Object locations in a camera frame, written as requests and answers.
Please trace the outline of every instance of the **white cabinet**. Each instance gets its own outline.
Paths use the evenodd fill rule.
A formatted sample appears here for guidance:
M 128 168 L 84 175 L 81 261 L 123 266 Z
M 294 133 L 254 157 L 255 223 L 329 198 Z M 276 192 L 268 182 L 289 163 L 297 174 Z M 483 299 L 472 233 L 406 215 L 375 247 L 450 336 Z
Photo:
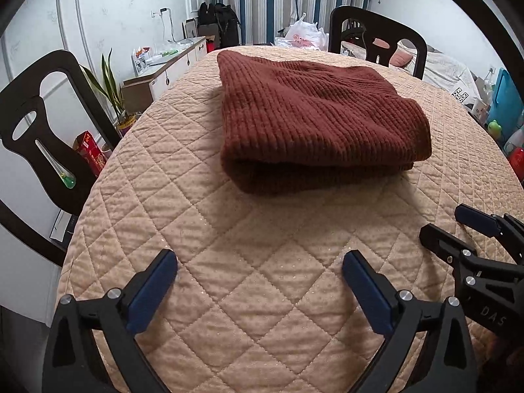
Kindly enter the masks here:
M 150 66 L 141 75 L 124 81 L 122 94 L 130 114 L 145 111 L 175 81 L 207 54 L 204 37 L 191 39 L 193 45 L 174 55 L 163 65 Z
M 149 89 L 151 90 L 153 101 L 158 99 L 164 91 L 169 88 L 169 84 L 170 80 L 167 76 L 167 71 L 163 72 L 160 76 L 149 83 Z
M 197 48 L 195 49 L 195 55 L 198 61 L 202 60 L 204 56 L 208 53 L 208 49 L 205 45 L 205 41 L 203 43 L 199 43 Z

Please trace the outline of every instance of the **oval table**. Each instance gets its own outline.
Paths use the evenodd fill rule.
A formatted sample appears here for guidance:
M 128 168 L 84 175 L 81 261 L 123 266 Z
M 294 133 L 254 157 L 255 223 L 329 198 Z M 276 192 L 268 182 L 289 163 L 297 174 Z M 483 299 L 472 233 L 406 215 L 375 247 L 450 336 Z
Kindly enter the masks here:
M 359 249 L 395 288 L 420 299 L 452 295 L 450 268 L 422 248 L 435 223 L 508 260 L 493 239 L 454 220 L 459 203 L 524 216 L 522 187 L 493 140 L 446 91 L 353 57 L 277 47 L 236 47 L 271 60 L 376 69 L 415 99 L 431 125 L 433 155 L 412 170 L 360 184 L 277 197 L 242 193 L 223 173 L 222 87 L 212 52 L 154 102 L 122 139 L 77 223 L 58 296 L 98 298 L 123 287 L 169 247 L 174 286 L 137 336 L 174 393 L 343 393 L 381 344 L 341 278 Z M 470 325 L 485 353 L 489 333 Z M 126 391 L 102 336 L 115 386 Z M 396 380 L 407 380 L 416 338 Z

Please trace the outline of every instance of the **chair backrest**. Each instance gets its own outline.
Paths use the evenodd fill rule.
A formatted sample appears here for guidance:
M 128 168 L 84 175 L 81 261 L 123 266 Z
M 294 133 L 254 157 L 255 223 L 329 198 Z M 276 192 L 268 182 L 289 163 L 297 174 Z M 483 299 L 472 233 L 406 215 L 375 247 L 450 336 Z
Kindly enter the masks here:
M 65 50 L 54 51 L 37 60 L 0 92 L 0 139 L 6 149 L 27 160 L 57 207 L 67 213 L 80 215 L 96 177 L 88 163 L 56 137 L 49 127 L 44 100 L 40 96 L 40 84 L 51 72 L 63 72 L 67 75 L 80 103 L 106 143 L 111 148 L 118 144 L 120 137 L 87 83 L 80 65 Z M 36 113 L 35 120 L 18 139 L 13 139 L 20 121 L 32 111 Z M 37 142 L 75 176 L 73 188 L 66 187 L 38 148 Z M 0 223 L 24 244 L 50 261 L 60 265 L 64 262 L 64 251 L 40 236 L 2 201 Z
M 428 56 L 428 46 L 424 38 L 417 31 L 401 23 L 358 7 L 339 6 L 333 9 L 329 22 L 328 51 L 340 53 L 342 23 L 347 19 L 358 21 L 364 28 L 363 39 L 366 46 L 366 61 L 376 63 L 378 57 L 379 64 L 389 66 L 391 57 L 397 51 L 398 42 L 402 39 L 411 41 L 417 49 L 413 76 L 422 79 L 426 57 Z M 377 38 L 387 42 L 389 48 L 373 44 Z

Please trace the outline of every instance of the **cabinet drawer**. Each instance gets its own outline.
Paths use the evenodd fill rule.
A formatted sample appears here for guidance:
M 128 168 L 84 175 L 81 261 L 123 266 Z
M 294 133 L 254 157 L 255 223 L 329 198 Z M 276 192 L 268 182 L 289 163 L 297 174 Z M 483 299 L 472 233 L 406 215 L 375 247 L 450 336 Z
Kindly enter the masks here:
M 169 78 L 166 75 L 166 72 L 162 72 L 157 78 L 149 83 L 149 89 L 151 90 L 151 96 L 153 101 L 158 99 L 164 91 L 169 88 L 171 84 Z
M 188 64 L 188 69 L 192 68 L 195 64 L 196 64 L 196 55 L 197 55 L 197 52 L 195 49 L 191 50 L 188 54 L 187 54 L 187 57 L 188 57 L 188 61 L 187 61 L 187 64 Z
M 183 56 L 181 59 L 177 60 L 169 68 L 167 68 L 166 73 L 169 77 L 170 84 L 173 84 L 178 78 L 189 70 L 188 59 L 186 56 Z
M 201 61 L 202 59 L 204 59 L 204 57 L 206 56 L 206 54 L 208 53 L 208 48 L 207 46 L 205 45 L 205 40 L 202 41 L 198 46 L 197 48 L 195 48 L 195 53 L 196 53 L 196 60 L 197 61 Z

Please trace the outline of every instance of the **folded sweater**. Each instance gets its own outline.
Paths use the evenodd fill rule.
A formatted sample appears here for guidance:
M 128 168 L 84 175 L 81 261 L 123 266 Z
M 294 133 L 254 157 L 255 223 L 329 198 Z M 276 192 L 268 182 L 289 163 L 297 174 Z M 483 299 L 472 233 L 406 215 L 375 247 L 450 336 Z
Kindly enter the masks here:
M 273 62 L 222 51 L 224 171 L 277 193 L 412 168 L 431 155 L 428 120 L 374 69 Z

